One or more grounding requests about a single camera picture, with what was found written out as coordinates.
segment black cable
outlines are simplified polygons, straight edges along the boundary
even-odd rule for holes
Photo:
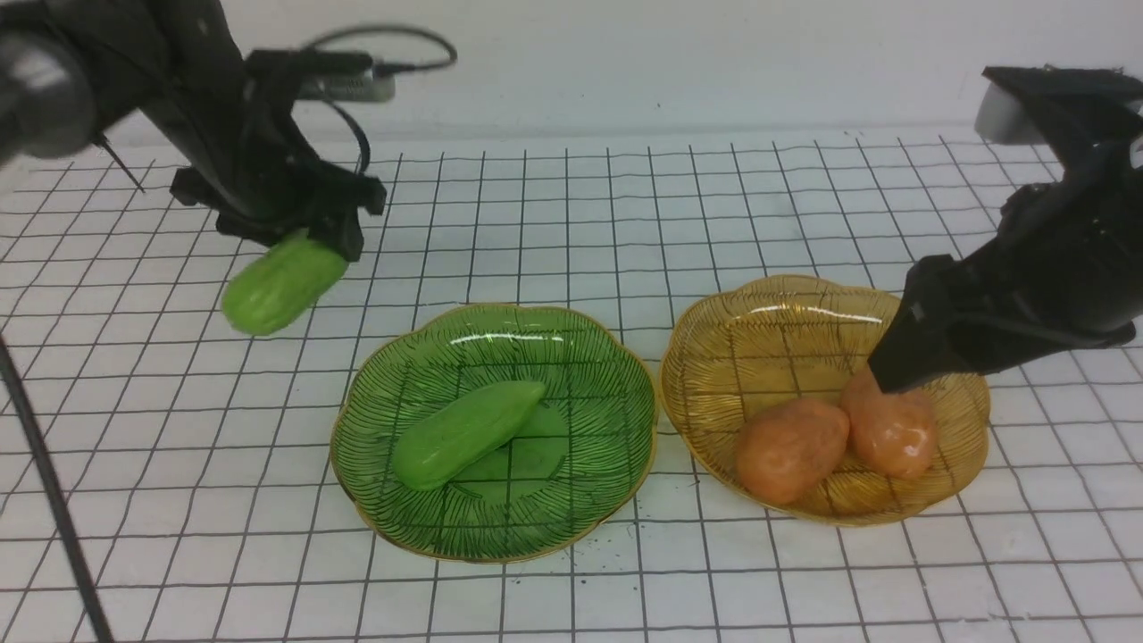
[[[67,501],[64,492],[59,488],[59,476],[51,464],[51,456],[48,453],[48,445],[43,439],[43,431],[35,419],[32,410],[32,402],[21,381],[19,370],[8,352],[8,345],[0,336],[0,378],[8,389],[8,397],[16,410],[16,417],[24,428],[24,437],[27,439],[27,447],[32,451],[32,459],[35,468],[40,473],[43,483],[43,492],[48,497],[48,506],[51,508],[51,516],[56,521],[56,529],[59,530],[59,540],[64,545],[64,553],[67,555],[67,563],[75,576],[75,588],[79,589],[80,601],[83,610],[87,611],[91,621],[91,632],[98,643],[114,643],[111,636],[111,626],[107,625],[107,616],[99,603],[99,595],[95,590],[95,580],[91,578],[91,570],[87,566],[83,549],[80,547],[79,536],[75,533],[75,524],[72,523],[71,514],[67,513]]]
[[[358,142],[358,166],[353,171],[359,176],[365,175],[365,170],[369,168],[369,163],[373,162],[373,151],[369,147],[369,137],[365,135],[365,130],[361,129],[361,123],[357,121],[355,118],[350,115],[341,105],[330,101],[329,98],[323,98],[322,103],[329,105],[329,108],[337,112],[337,115],[342,116],[345,124],[350,126],[350,131],[353,132],[353,137]]]
[[[430,61],[427,63],[381,63],[374,67],[374,74],[378,77],[391,77],[399,73],[410,73],[410,72],[426,72],[445,69],[456,64],[458,54],[456,47],[453,46],[443,35],[422,29],[419,26],[398,24],[398,23],[379,23],[379,24],[365,24],[357,25],[345,29],[339,29],[326,33],[310,42],[303,45],[295,51],[290,53],[273,71],[266,80],[258,87],[254,97],[250,99],[250,104],[246,110],[246,118],[242,120],[242,127],[239,130],[238,144],[235,146],[234,163],[233,163],[233,179],[238,179],[239,168],[242,167],[242,159],[246,156],[246,148],[249,146],[250,136],[254,135],[254,129],[257,123],[265,115],[265,112],[270,108],[270,98],[274,95],[273,90],[277,86],[281,85],[285,79],[289,77],[289,72],[297,64],[297,61],[303,54],[313,51],[318,47],[323,45],[329,45],[337,40],[343,40],[345,38],[351,38],[354,35],[411,35],[419,38],[422,40],[427,40],[434,45],[440,46],[445,50],[446,57],[437,61]],[[354,130],[353,135],[358,137],[358,144],[365,139],[365,132],[361,131],[360,126],[353,120],[349,113],[344,110],[337,110],[342,118],[350,123],[350,128]]]

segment orange potato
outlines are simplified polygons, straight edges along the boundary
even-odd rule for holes
[[[936,413],[925,392],[886,395],[863,367],[841,392],[841,409],[849,416],[849,447],[870,469],[908,481],[933,466]]]
[[[848,433],[845,412],[820,400],[772,407],[738,434],[738,480],[760,500],[789,505],[841,464]]]

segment plate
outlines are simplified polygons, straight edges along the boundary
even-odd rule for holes
[[[740,428],[799,396],[836,403],[865,364],[901,299],[804,275],[746,283],[692,305],[679,319],[660,372],[663,407],[695,459],[749,497],[735,474]],[[890,481],[847,453],[841,466],[790,506],[774,509],[838,525],[904,520],[965,489],[988,457],[989,389],[978,376],[925,387],[936,409],[937,458],[921,479]]]
[[[547,386],[507,445],[434,491],[397,481],[390,457],[406,429],[504,380]],[[575,542],[634,496],[650,471],[657,413],[646,367],[591,318],[474,304],[365,363],[330,463],[365,522],[394,545],[441,560],[522,561]]]

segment green glass plate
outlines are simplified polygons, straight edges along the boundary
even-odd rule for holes
[[[397,481],[390,460],[406,429],[503,380],[547,385],[515,437],[441,489]],[[329,457],[358,513],[394,545],[435,558],[522,561],[575,542],[634,496],[650,471],[657,417],[647,369],[591,318],[475,304],[365,363]]]

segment green cucumber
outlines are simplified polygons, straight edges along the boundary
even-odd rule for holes
[[[222,312],[240,333],[272,336],[317,303],[346,267],[339,254],[299,231],[230,280]]]
[[[440,489],[512,440],[546,391],[542,383],[497,383],[409,427],[393,448],[397,480],[416,491]]]

